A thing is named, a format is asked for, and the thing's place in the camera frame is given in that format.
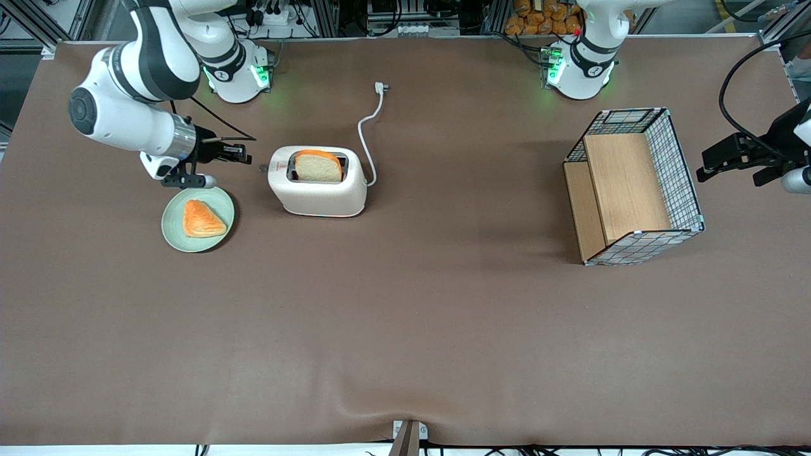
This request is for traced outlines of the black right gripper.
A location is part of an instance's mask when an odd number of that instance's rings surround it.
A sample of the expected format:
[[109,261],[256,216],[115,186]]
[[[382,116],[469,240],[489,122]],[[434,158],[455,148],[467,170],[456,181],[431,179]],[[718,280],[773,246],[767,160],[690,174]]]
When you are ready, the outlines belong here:
[[192,127],[195,130],[195,146],[191,153],[193,165],[208,164],[215,160],[252,164],[252,156],[247,154],[244,144],[224,144],[211,130],[197,125]]

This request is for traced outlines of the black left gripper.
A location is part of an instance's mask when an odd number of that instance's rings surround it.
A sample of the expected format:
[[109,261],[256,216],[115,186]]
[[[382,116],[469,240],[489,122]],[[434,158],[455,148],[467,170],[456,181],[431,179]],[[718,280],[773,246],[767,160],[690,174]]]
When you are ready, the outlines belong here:
[[697,169],[697,181],[703,184],[713,176],[728,170],[744,170],[751,167],[774,168],[778,172],[785,172],[787,162],[774,152],[784,148],[785,135],[782,133],[766,133],[759,136],[765,146],[748,138],[744,133],[737,132],[707,148],[702,153],[702,167]]

